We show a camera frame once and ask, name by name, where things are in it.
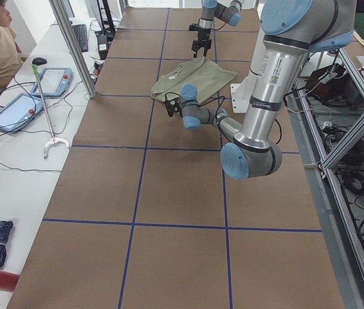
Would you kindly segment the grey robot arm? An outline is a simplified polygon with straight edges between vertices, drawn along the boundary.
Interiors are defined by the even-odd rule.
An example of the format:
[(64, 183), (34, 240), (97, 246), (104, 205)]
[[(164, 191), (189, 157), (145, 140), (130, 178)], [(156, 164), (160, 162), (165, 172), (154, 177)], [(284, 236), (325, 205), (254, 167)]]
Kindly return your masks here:
[(307, 53), (337, 50), (352, 40), (355, 1), (266, 1), (260, 30), (264, 47), (260, 71), (249, 100), (243, 123), (222, 108), (208, 109), (197, 100), (197, 87), (185, 84), (176, 98), (166, 99), (171, 117), (179, 113), (187, 129), (203, 124), (215, 126), (227, 139), (221, 149), (221, 165), (230, 178), (266, 176), (282, 163), (278, 145), (269, 134), (292, 85), (298, 65)]
[(197, 57), (198, 51), (203, 49), (203, 57), (212, 47), (211, 31), (218, 31), (224, 25), (237, 26), (241, 20), (241, 11), (245, 1), (233, 0), (229, 5), (224, 5), (217, 0), (201, 1), (201, 16), (198, 22), (189, 25), (190, 32), (196, 32), (197, 38), (192, 41), (191, 50), (193, 57)]

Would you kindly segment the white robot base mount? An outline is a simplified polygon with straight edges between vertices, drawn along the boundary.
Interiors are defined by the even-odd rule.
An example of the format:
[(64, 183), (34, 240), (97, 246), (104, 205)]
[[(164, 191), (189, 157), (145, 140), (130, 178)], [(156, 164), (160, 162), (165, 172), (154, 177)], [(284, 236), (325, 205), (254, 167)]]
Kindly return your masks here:
[(260, 67), (265, 54), (265, 48), (255, 50), (251, 60), (248, 76), (241, 83), (230, 84), (232, 108), (234, 113), (247, 112), (250, 97), (260, 77)]

